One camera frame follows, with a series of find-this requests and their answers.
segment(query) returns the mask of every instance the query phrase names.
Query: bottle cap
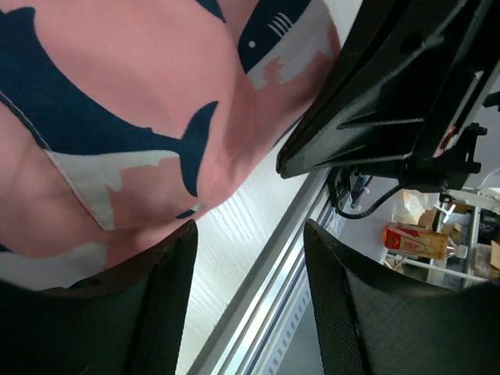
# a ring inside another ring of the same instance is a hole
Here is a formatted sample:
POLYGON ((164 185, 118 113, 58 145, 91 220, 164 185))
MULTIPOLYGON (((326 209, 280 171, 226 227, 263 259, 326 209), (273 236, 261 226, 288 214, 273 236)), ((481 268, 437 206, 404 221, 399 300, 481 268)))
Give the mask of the bottle cap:
POLYGON ((465 259, 467 258, 467 252, 469 252, 469 248, 465 245, 457 245, 455 247, 455 253, 457 258, 465 259))

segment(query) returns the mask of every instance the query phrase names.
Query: shark tail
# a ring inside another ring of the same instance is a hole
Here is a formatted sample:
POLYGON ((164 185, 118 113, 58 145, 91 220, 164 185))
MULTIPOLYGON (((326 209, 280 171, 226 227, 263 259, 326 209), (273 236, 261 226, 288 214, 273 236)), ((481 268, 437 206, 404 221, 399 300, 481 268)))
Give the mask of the shark tail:
POLYGON ((209 141, 210 123, 219 102, 201 107, 191 118, 180 140, 180 170, 189 194, 198 197, 198 174, 209 141))

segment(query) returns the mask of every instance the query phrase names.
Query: gray floor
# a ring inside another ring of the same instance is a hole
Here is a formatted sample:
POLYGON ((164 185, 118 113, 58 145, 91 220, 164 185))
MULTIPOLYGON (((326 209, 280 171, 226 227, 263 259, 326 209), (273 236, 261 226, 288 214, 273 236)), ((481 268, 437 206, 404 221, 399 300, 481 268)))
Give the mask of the gray floor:
POLYGON ((295 331, 294 339, 277 372, 277 375, 304 374, 324 375, 311 302, 295 331))

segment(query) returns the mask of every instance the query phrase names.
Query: cable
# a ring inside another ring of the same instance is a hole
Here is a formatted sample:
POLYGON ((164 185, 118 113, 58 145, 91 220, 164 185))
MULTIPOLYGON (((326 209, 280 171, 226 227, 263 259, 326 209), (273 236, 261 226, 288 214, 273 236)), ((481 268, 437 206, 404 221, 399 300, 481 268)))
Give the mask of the cable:
POLYGON ((337 199, 335 200, 335 210, 337 211, 337 213, 344 217, 345 219, 350 219, 350 220, 359 220, 359 219, 363 219, 367 216, 370 216, 372 213, 374 213, 381 205, 384 204, 384 202, 386 202, 392 195, 396 194, 398 191, 406 188, 408 185, 407 184, 399 184, 398 186, 395 186, 393 187, 390 191, 388 191, 387 193, 385 193, 384 195, 382 195, 380 198, 378 198, 378 200, 372 204, 372 206, 367 209, 365 212, 361 212, 361 213, 346 213, 344 211, 342 211, 342 209, 338 206, 338 203, 339 201, 341 201, 343 199, 343 197, 345 197, 349 191, 345 191, 340 197, 336 197, 337 199))

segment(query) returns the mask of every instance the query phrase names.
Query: stitching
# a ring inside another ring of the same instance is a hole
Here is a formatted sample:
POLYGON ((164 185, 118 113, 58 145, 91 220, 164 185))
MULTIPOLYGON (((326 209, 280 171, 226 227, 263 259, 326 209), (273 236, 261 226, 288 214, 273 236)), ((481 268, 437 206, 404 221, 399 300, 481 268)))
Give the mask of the stitching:
POLYGON ((4 103, 7 108, 11 110, 11 112, 16 116, 21 123, 25 127, 28 128, 28 130, 32 133, 35 134, 35 141, 37 141, 38 144, 42 143, 43 148, 46 150, 49 150, 50 153, 45 152, 44 153, 47 155, 47 157, 52 161, 54 164, 55 168, 62 174, 68 185, 71 187, 72 192, 77 196, 78 201, 80 204, 84 207, 85 211, 92 217, 92 219, 95 220, 95 222, 103 229, 103 230, 111 230, 111 228, 108 225, 105 225, 93 212, 92 210, 88 207, 88 205, 85 203, 85 200, 83 200, 80 191, 78 190, 78 187, 74 184, 74 182, 71 180, 70 176, 66 173, 66 171, 62 168, 62 166, 57 162, 57 159, 52 155, 53 151, 50 149, 50 146, 48 143, 44 140, 44 138, 41 136, 41 134, 38 132, 34 124, 30 121, 30 119, 27 118, 27 116, 24 114, 23 111, 21 111, 14 103, 12 100, 10 100, 4 93, 3 91, 0 91, 0 102, 4 103))

